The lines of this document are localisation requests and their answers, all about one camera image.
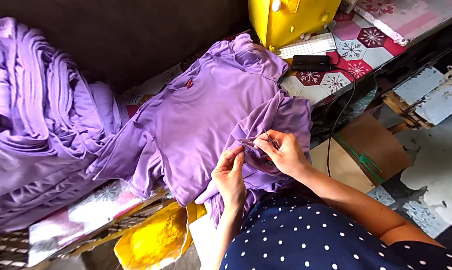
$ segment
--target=left hand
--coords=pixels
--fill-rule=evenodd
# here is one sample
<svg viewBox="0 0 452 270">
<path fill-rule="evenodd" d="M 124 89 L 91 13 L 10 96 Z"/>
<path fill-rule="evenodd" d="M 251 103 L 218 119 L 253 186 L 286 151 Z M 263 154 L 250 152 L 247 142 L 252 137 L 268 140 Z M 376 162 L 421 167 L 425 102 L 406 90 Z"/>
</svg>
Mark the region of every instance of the left hand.
<svg viewBox="0 0 452 270">
<path fill-rule="evenodd" d="M 246 187 L 241 170 L 243 169 L 243 147 L 225 150 L 219 157 L 211 178 L 216 181 L 218 191 L 223 197 L 224 209 L 242 210 L 246 200 Z"/>
</svg>

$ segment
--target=stack of purple fabric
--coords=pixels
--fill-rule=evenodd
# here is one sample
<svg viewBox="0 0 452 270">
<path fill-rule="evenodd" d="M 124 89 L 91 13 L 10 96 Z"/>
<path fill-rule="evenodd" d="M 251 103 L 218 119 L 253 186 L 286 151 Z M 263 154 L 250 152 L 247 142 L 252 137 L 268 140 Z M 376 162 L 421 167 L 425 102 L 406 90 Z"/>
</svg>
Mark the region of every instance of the stack of purple fabric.
<svg viewBox="0 0 452 270">
<path fill-rule="evenodd" d="M 211 171 L 223 150 L 238 139 L 276 129 L 295 134 L 308 156 L 310 102 L 289 97 L 278 87 L 287 69 L 286 62 L 253 44 L 248 34 L 215 43 L 139 108 L 89 171 L 97 174 L 95 180 L 129 181 L 143 197 L 160 183 L 182 206 L 194 200 L 205 203 L 217 223 L 223 202 Z M 248 188 L 245 211 L 261 193 L 292 181 L 257 164 L 246 164 L 243 177 Z"/>
<path fill-rule="evenodd" d="M 0 230 L 25 228 L 103 181 L 86 168 L 127 114 L 36 29 L 0 19 Z"/>
</svg>

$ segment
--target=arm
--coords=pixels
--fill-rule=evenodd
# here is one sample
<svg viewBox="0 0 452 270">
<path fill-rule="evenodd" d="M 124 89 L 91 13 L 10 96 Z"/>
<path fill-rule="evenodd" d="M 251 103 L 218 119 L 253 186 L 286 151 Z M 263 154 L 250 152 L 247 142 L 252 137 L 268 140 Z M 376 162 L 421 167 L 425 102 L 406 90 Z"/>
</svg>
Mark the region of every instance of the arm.
<svg viewBox="0 0 452 270">
<path fill-rule="evenodd" d="M 223 260 L 224 252 L 229 243 L 240 233 L 246 187 L 241 175 L 244 153 L 242 146 L 221 154 L 211 178 L 216 181 L 219 193 L 224 201 L 224 211 L 216 229 L 215 246 L 211 254 L 211 266 L 207 269 L 217 270 Z"/>
<path fill-rule="evenodd" d="M 280 171 L 309 187 L 331 207 L 356 220 L 386 244 L 420 241 L 442 247 L 389 207 L 314 169 L 292 134 L 274 130 L 267 133 L 281 145 L 279 150 L 268 142 L 266 134 L 254 141 L 255 147 L 264 150 Z"/>
</svg>

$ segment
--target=woman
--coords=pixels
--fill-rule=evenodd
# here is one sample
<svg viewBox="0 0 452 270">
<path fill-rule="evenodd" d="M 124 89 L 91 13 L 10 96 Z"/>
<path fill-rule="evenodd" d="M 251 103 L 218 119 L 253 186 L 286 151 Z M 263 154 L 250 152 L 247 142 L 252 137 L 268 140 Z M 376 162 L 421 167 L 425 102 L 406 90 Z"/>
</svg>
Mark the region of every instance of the woman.
<svg viewBox="0 0 452 270">
<path fill-rule="evenodd" d="M 244 153 L 241 146 L 223 152 L 211 173 L 224 212 L 208 269 L 452 270 L 451 252 L 387 206 L 314 169 L 293 135 L 269 130 L 254 144 L 313 193 L 299 193 L 304 186 L 272 193 L 243 219 Z"/>
</svg>

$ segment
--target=polka dot shirt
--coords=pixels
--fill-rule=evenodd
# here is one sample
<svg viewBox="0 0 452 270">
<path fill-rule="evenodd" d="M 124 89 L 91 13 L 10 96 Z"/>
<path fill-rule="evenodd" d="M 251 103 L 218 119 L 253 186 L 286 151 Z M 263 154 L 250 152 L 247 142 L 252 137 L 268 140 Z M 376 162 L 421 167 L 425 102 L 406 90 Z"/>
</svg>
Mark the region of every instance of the polka dot shirt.
<svg viewBox="0 0 452 270">
<path fill-rule="evenodd" d="M 416 241 L 387 246 L 318 197 L 276 193 L 245 220 L 221 270 L 452 270 L 447 249 Z"/>
</svg>

